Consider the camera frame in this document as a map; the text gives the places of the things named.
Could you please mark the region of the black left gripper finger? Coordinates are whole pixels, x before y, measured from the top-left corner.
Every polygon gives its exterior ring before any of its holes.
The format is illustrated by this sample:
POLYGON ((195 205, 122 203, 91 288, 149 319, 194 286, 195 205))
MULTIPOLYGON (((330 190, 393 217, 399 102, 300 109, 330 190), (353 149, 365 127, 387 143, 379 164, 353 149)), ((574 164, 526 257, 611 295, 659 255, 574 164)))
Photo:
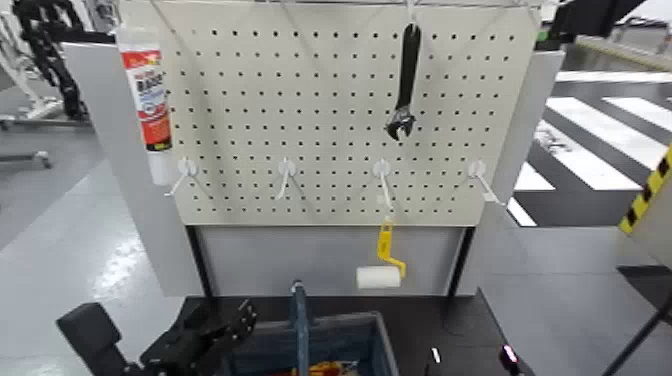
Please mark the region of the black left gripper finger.
POLYGON ((209 327, 209 359, 219 360, 241 345, 254 331, 257 310, 250 299, 245 299, 225 320, 219 308, 212 310, 214 318, 209 327))
POLYGON ((215 304, 185 303, 183 305, 183 331, 199 336, 216 336, 226 326, 215 304))

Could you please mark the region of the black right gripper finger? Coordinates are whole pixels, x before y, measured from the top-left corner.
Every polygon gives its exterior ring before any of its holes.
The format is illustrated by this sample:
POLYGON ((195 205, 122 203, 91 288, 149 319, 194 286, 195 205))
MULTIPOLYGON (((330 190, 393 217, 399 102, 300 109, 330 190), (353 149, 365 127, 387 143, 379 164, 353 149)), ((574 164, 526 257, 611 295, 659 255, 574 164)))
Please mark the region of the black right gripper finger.
POLYGON ((425 376, 442 376, 441 354, 437 347, 431 347, 425 363, 425 376))
POLYGON ((499 352, 499 361, 509 376, 525 375, 518 355, 509 344, 504 344, 501 347, 499 352))

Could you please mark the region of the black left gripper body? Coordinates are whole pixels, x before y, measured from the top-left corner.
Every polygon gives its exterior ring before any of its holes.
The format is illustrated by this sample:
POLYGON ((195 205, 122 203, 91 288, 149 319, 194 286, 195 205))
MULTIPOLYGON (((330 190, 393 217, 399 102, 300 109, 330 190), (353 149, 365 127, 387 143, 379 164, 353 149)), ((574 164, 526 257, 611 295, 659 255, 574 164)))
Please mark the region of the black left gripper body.
POLYGON ((140 356, 145 369, 155 375, 216 375, 221 358, 211 350, 218 330, 169 330, 140 356))

